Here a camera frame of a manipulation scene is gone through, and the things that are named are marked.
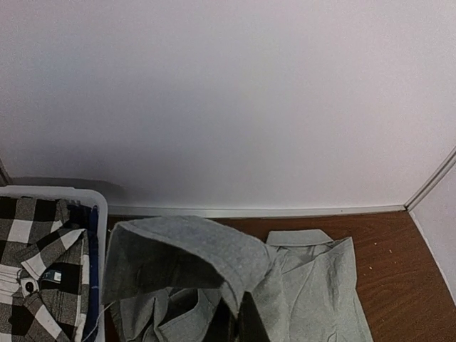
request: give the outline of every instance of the shirt button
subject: shirt button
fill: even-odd
[[[32,293],[34,290],[34,286],[30,281],[26,284],[26,290],[27,290],[27,292],[30,292],[30,293]]]

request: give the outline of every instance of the white wall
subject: white wall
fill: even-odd
[[[456,303],[456,166],[411,212]]]
[[[456,144],[455,17],[453,0],[5,0],[0,156],[119,205],[403,204]]]

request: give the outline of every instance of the baseboard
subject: baseboard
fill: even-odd
[[[446,157],[437,170],[430,176],[426,183],[404,204],[407,211],[413,210],[429,192],[440,182],[443,177],[456,165],[456,147]]]
[[[379,212],[401,211],[405,211],[403,205],[322,209],[190,209],[109,206],[109,215],[126,217],[151,217],[164,215],[196,215],[208,218],[322,217],[333,215],[373,214]]]
[[[440,274],[442,274],[442,278],[443,278],[445,284],[447,285],[448,291],[450,292],[450,295],[451,295],[453,301],[454,301],[455,304],[456,304],[456,294],[452,293],[452,291],[451,291],[450,283],[448,282],[447,276],[445,275],[445,273],[444,273],[442,267],[440,266],[439,261],[438,261],[437,258],[435,257],[434,251],[432,250],[432,248],[431,248],[431,246],[430,246],[430,244],[429,244],[429,240],[428,240],[428,238],[426,237],[426,235],[425,235],[425,233],[424,233],[423,226],[421,226],[420,220],[416,217],[416,215],[415,215],[414,212],[409,212],[409,214],[410,214],[410,217],[412,217],[412,220],[414,221],[415,226],[416,226],[416,227],[418,228],[418,230],[420,231],[421,236],[422,236],[423,239],[425,240],[426,245],[427,245],[427,248],[430,250],[430,253],[432,254],[432,257],[433,257],[435,263],[437,264],[437,267],[438,267],[439,270],[440,270]]]

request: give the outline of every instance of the clothing tag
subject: clothing tag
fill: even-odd
[[[62,281],[62,272],[50,269],[43,274],[41,280],[52,281],[53,283],[59,284]]]

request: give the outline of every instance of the wooden floor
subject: wooden floor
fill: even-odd
[[[110,218],[109,226],[119,220]],[[217,221],[263,240],[271,230],[316,228],[333,239],[353,237],[357,289],[373,340],[456,341],[456,307],[408,213]],[[109,317],[106,332],[108,342],[118,341]]]

